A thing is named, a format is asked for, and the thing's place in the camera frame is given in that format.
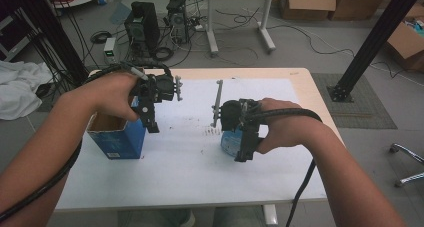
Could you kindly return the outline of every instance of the gray carpet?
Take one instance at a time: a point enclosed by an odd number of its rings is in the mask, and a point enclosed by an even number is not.
[[[321,96],[339,128],[397,129],[378,96],[365,76],[362,76],[351,92],[352,102],[333,102],[327,86],[334,86],[341,74],[312,74]]]

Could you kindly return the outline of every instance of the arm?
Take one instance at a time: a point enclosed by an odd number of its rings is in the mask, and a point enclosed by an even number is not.
[[[110,74],[62,95],[49,116],[0,175],[0,212],[43,186],[75,151],[95,112],[136,120],[128,94],[136,83],[130,74]],[[66,177],[40,199],[0,226],[45,226]]]
[[[300,108],[273,99],[261,102],[262,110]],[[304,116],[272,117],[267,123],[269,132],[258,152],[265,154],[280,146],[304,145],[317,164],[337,226],[405,226],[328,126]]]

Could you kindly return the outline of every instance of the black stand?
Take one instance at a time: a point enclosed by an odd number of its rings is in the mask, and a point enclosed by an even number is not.
[[[337,85],[329,86],[330,97],[334,102],[344,102],[349,97],[356,82],[416,1],[390,1]]]

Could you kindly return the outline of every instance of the white cloth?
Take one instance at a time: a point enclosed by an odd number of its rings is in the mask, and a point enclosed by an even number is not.
[[[0,119],[14,120],[36,110],[42,101],[35,92],[51,79],[45,63],[0,61]]]

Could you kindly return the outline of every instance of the cardboard box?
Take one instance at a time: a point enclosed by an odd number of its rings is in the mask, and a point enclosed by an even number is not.
[[[324,20],[336,9],[336,0],[280,0],[283,19]]]
[[[139,159],[146,129],[140,119],[130,122],[97,113],[91,118],[87,133],[109,159]]]
[[[377,11],[383,0],[337,0],[331,20],[367,20]]]
[[[405,20],[424,17],[424,6],[414,5]],[[395,61],[406,70],[424,72],[424,37],[403,22],[387,40]]]

